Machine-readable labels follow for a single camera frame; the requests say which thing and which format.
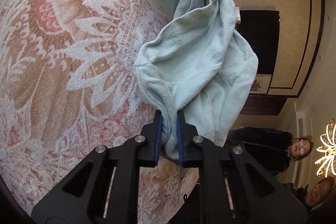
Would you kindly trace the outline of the red floral calendar picture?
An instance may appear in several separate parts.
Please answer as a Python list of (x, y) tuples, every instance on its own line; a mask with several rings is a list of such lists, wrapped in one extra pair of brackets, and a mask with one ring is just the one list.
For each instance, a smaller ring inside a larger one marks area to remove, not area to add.
[(252, 83), (250, 94), (267, 94), (272, 75), (257, 74)]

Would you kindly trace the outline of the black wall television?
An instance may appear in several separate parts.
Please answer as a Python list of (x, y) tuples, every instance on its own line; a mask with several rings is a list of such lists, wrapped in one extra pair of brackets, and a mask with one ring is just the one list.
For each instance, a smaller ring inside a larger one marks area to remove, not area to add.
[(280, 37), (280, 12), (276, 10), (241, 10), (238, 33), (256, 54), (257, 73), (274, 73)]

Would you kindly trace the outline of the gold crystal chandelier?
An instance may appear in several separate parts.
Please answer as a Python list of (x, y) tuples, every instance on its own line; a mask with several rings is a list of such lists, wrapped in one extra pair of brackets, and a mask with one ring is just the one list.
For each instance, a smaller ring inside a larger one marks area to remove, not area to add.
[(321, 157), (315, 162), (318, 166), (316, 176), (327, 177), (336, 175), (335, 163), (335, 119), (332, 118), (326, 125), (325, 130), (320, 135), (321, 145), (316, 148), (316, 151), (321, 154)]

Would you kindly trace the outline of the pink white lace tablecloth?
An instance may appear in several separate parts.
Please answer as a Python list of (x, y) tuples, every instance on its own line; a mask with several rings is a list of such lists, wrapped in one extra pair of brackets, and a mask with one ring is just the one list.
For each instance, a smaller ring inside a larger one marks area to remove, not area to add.
[(135, 61), (172, 20), (164, 1), (1, 0), (1, 223), (29, 223), (94, 147), (153, 119)]

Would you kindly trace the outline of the woman with glasses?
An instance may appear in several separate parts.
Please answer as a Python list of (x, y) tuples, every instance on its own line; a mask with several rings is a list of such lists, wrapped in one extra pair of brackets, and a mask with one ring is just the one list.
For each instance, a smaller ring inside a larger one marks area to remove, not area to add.
[(277, 176), (290, 166), (310, 155), (313, 149), (311, 137), (294, 138), (286, 131), (272, 128), (244, 127), (230, 130), (225, 146), (243, 145), (251, 155), (272, 176)]

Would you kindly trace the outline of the light green fleece sweater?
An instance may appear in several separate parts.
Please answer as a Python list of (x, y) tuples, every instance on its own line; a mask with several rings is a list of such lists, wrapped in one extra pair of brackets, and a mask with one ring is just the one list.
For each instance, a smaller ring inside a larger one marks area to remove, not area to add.
[(236, 30), (232, 0), (157, 0), (171, 17), (138, 52), (141, 94), (163, 116), (162, 143), (177, 160), (177, 113), (224, 145), (256, 76), (258, 59)]

